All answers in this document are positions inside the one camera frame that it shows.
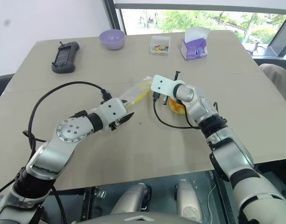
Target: gray fabric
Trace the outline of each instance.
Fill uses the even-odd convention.
[[[259,67],[277,87],[286,101],[286,70],[274,64],[262,64]]]

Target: silver robot arm segment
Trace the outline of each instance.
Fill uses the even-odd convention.
[[[181,100],[187,107],[188,114],[200,127],[212,150],[209,157],[215,170],[232,184],[240,223],[286,223],[285,198],[254,170],[251,154],[202,90],[158,75],[154,76],[151,89]]]
[[[75,148],[88,135],[109,128],[126,115],[118,98],[105,101],[89,114],[71,117],[59,123],[51,141],[43,143],[15,178],[10,191],[0,202],[0,220],[28,224],[40,218],[38,211],[57,177],[71,160]]]

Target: window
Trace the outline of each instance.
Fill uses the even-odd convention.
[[[189,27],[232,30],[245,49],[263,55],[286,19],[283,14],[122,9],[128,35],[183,32]]]

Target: black controller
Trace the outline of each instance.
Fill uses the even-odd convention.
[[[58,54],[54,62],[52,62],[51,69],[55,73],[70,73],[73,72],[75,66],[73,64],[76,52],[79,49],[77,42],[69,42],[63,44],[60,42],[58,47]]]

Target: table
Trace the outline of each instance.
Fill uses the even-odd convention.
[[[50,89],[77,80],[94,82],[118,97],[145,76],[173,78],[179,70],[180,79],[203,88],[212,102],[218,102],[220,114],[255,163],[286,158],[286,103],[234,33],[212,31],[209,55],[193,61],[185,61],[180,53],[183,33],[165,35],[172,37],[168,56],[149,54],[151,35],[127,36],[125,47],[117,51],[104,49],[96,37],[61,40],[80,45],[76,70],[70,74],[56,74],[50,69],[59,40],[38,42],[0,97],[0,187],[28,160],[28,140],[21,132],[27,128],[37,100]],[[56,188],[76,189],[213,169],[202,133],[159,123],[151,95],[129,108],[135,115],[117,130],[98,132],[81,142]],[[89,86],[57,91],[40,105],[33,133],[48,140],[62,119],[95,108],[101,101],[100,93]],[[184,116],[157,105],[164,121],[186,125]]]

